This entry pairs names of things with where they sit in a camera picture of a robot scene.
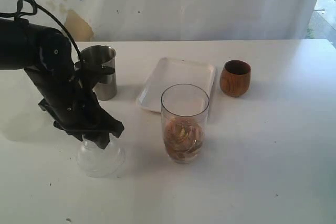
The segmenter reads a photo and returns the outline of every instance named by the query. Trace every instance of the white plastic tray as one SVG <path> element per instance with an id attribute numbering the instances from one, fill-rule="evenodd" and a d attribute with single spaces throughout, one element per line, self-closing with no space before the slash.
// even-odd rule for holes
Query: white plastic tray
<path id="1" fill-rule="evenodd" d="M 187 83 L 203 89 L 210 97 L 216 68 L 193 61 L 162 58 L 147 79 L 136 103 L 143 109 L 161 112 L 161 95 L 172 85 Z"/>

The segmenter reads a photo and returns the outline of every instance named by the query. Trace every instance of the brown wooden cup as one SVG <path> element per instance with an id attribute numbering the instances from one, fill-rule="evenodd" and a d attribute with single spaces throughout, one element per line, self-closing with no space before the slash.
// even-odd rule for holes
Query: brown wooden cup
<path id="1" fill-rule="evenodd" d="M 225 63 L 221 80 L 221 90 L 230 97 L 239 97 L 244 94 L 251 82 L 251 67 L 246 62 L 231 60 Z"/>

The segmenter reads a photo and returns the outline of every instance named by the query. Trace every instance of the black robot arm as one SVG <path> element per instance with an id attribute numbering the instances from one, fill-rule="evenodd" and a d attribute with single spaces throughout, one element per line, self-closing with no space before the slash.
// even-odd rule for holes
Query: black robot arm
<path id="1" fill-rule="evenodd" d="M 83 68 L 71 59 L 71 43 L 54 28 L 28 20 L 0 18 L 0 70 L 24 69 L 44 97 L 39 106 L 55 120 L 54 126 L 95 142 L 104 149 L 109 133 L 119 137 L 123 124 L 103 110 L 92 88 L 113 68 Z"/>

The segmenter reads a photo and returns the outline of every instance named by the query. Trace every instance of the drinking glass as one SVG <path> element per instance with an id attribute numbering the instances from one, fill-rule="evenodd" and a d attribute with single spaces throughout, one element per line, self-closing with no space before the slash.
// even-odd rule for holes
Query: drinking glass
<path id="1" fill-rule="evenodd" d="M 196 158 L 204 140 L 208 109 L 209 96 L 195 85 L 177 84 L 163 92 L 163 142 L 173 161 L 187 164 Z"/>

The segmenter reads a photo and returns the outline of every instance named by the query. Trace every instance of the stainless steel cup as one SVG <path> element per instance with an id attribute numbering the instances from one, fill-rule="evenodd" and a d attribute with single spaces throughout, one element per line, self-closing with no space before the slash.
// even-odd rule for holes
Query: stainless steel cup
<path id="1" fill-rule="evenodd" d="M 115 50 L 109 46 L 92 46 L 80 52 L 85 65 L 99 65 L 101 67 L 115 67 Z M 106 101 L 113 98 L 117 93 L 116 73 L 102 77 L 93 88 L 98 100 Z"/>

